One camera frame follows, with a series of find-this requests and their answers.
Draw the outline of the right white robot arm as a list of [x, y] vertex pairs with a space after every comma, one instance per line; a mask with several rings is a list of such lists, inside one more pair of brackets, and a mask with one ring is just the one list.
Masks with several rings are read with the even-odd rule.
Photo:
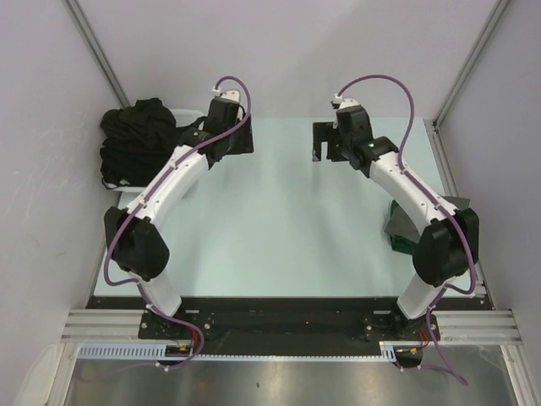
[[378, 184], [405, 211], [420, 234], [413, 251], [415, 274], [391, 308], [391, 332], [400, 339], [417, 333], [453, 281], [468, 272], [476, 277], [479, 218], [471, 208], [460, 210], [436, 194], [402, 160], [386, 137], [374, 137], [367, 111], [360, 105], [336, 110], [332, 122], [312, 125], [314, 161], [348, 162]]

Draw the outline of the white plastic basket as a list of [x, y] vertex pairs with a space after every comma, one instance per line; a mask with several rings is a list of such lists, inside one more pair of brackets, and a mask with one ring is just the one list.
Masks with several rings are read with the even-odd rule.
[[[173, 117], [176, 119], [177, 127], [183, 127], [191, 124], [197, 118], [202, 117], [204, 114], [199, 110], [193, 109], [182, 109], [182, 108], [173, 108], [171, 109]], [[140, 194], [145, 190], [145, 186], [131, 186], [127, 184], [111, 184], [107, 183], [105, 180], [102, 180], [102, 185], [107, 190], [117, 191], [119, 193], [135, 193]]]

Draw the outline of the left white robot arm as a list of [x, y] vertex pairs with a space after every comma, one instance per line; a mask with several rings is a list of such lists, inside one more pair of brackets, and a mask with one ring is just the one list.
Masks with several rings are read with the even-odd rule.
[[208, 113], [187, 127], [160, 172], [123, 209], [104, 217], [107, 261], [114, 261], [136, 284], [147, 304], [158, 310], [157, 327], [167, 337], [181, 336], [186, 316], [181, 296], [167, 275], [170, 250], [161, 230], [175, 205], [224, 156], [254, 150], [251, 117], [237, 90], [219, 91]]

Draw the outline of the black t shirts pile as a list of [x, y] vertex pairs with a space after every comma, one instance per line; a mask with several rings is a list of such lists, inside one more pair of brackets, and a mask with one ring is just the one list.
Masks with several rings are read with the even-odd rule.
[[138, 100], [133, 106], [104, 113], [100, 127], [101, 182], [106, 189], [146, 187], [169, 160], [181, 135], [205, 120], [178, 127], [161, 99]]

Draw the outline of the grey t shirt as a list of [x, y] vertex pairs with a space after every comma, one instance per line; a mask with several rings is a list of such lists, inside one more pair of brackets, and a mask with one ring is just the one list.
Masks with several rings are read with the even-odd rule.
[[[455, 205], [459, 210], [470, 206], [468, 198], [446, 195], [444, 199]], [[391, 202], [390, 218], [385, 225], [385, 233], [390, 237], [403, 237], [414, 243], [417, 243], [420, 239], [420, 233], [413, 221], [395, 200]]]

